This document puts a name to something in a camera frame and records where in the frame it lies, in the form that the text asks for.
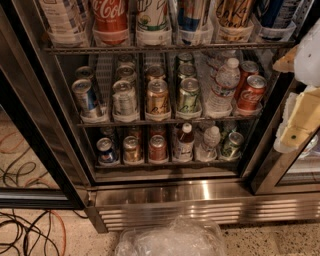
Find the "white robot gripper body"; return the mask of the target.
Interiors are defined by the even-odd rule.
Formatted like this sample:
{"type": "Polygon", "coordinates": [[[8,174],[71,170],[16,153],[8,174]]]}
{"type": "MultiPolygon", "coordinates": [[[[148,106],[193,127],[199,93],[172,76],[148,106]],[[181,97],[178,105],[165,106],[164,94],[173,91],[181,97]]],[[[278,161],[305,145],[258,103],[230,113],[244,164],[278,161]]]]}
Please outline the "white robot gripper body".
{"type": "Polygon", "coordinates": [[[297,81],[320,87],[320,19],[300,41],[294,58],[297,81]]]}

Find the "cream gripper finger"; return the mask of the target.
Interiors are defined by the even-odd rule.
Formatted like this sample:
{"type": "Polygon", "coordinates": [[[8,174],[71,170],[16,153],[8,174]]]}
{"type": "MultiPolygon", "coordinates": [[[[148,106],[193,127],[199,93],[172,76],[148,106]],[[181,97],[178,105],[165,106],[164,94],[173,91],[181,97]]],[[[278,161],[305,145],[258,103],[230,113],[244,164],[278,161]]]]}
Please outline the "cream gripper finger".
{"type": "Polygon", "coordinates": [[[294,59],[298,46],[291,48],[284,56],[273,64],[273,69],[281,73],[294,72],[294,59]]]}
{"type": "Polygon", "coordinates": [[[291,92],[276,132],[273,148],[279,153],[297,150],[320,126],[320,88],[291,92]]]}

